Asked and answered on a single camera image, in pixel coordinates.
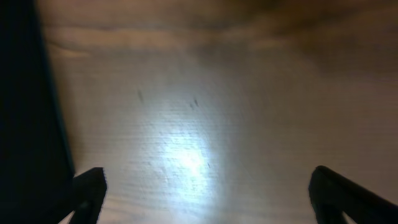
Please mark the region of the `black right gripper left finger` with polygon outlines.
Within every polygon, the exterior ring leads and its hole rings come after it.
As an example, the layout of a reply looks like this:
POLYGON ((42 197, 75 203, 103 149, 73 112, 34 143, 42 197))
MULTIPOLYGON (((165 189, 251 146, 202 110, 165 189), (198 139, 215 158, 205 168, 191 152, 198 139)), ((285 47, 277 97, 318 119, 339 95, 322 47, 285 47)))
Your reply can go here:
POLYGON ((97 224, 106 191, 107 183, 102 167, 94 167, 74 177, 62 199, 61 220, 74 212, 69 223, 97 224))

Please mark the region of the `dark green box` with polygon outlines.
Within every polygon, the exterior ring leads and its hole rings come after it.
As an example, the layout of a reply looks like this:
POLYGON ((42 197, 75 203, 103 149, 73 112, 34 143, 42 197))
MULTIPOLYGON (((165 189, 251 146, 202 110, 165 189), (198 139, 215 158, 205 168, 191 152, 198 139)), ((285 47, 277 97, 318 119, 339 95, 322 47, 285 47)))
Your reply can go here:
POLYGON ((35 2, 1 0, 1 223, 30 223, 72 177, 35 2))

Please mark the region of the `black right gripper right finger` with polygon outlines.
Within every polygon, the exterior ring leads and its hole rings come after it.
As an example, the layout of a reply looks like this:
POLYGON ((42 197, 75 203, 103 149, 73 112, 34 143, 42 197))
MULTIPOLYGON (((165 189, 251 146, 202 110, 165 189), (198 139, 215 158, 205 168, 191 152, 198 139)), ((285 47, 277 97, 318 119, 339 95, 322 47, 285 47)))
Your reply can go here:
POLYGON ((397 223, 397 205, 328 167, 315 168, 308 192, 318 224, 346 224, 344 214, 355 223, 397 223))

